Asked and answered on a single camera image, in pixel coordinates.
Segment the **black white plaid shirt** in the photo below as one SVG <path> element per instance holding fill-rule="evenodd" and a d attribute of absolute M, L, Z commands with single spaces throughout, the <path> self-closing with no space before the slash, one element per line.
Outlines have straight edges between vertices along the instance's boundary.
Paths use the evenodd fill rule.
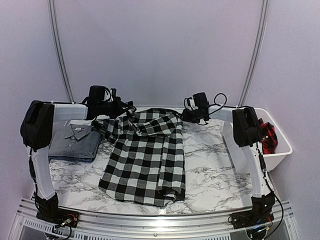
<path fill-rule="evenodd" d="M 177 111 L 149 108 L 91 126 L 112 145 L 100 190 L 117 201 L 161 208 L 185 200 L 183 122 Z"/>

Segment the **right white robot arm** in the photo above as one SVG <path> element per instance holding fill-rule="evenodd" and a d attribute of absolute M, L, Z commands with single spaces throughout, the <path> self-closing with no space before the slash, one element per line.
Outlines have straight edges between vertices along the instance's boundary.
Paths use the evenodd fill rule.
<path fill-rule="evenodd" d="M 203 126 L 209 120 L 221 120 L 232 124 L 232 137 L 244 156 L 252 182 L 252 209 L 247 219 L 258 224 L 272 214 L 276 202 L 275 192 L 267 173 L 263 156 L 260 122 L 252 106 L 229 106 L 224 103 L 209 103 L 206 93 L 199 92 L 183 100 L 184 110 L 180 118 L 184 122 Z"/>

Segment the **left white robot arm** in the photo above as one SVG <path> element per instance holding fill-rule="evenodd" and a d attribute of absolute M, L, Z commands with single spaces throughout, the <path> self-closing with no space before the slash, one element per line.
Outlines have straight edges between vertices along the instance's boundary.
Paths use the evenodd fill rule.
<path fill-rule="evenodd" d="M 58 195 L 53 187 L 49 169 L 49 145 L 56 122 L 93 120 L 105 115 L 111 119 L 132 109 L 132 101 L 123 102 L 115 88 L 92 85 L 89 95 L 81 102 L 33 100 L 20 127 L 23 144 L 29 150 L 29 172 L 35 184 L 35 205 L 39 213 L 53 223 L 63 219 Z"/>

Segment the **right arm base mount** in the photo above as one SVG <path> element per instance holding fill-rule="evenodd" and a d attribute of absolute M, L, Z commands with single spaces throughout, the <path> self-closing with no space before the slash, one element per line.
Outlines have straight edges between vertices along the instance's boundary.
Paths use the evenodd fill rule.
<path fill-rule="evenodd" d="M 255 214 L 253 210 L 247 210 L 232 213 L 228 218 L 228 222 L 233 225 L 234 229 L 241 229 L 270 223 L 274 219 L 272 211 L 267 211 L 266 213 L 259 215 Z"/>

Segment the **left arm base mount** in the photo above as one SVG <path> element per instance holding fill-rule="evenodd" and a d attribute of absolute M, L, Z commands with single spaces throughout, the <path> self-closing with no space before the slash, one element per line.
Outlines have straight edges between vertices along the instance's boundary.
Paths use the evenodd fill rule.
<path fill-rule="evenodd" d="M 37 212 L 36 218 L 53 223 L 59 227 L 70 226 L 76 228 L 78 225 L 80 213 L 78 211 L 60 208 L 57 216 L 49 216 L 41 212 Z"/>

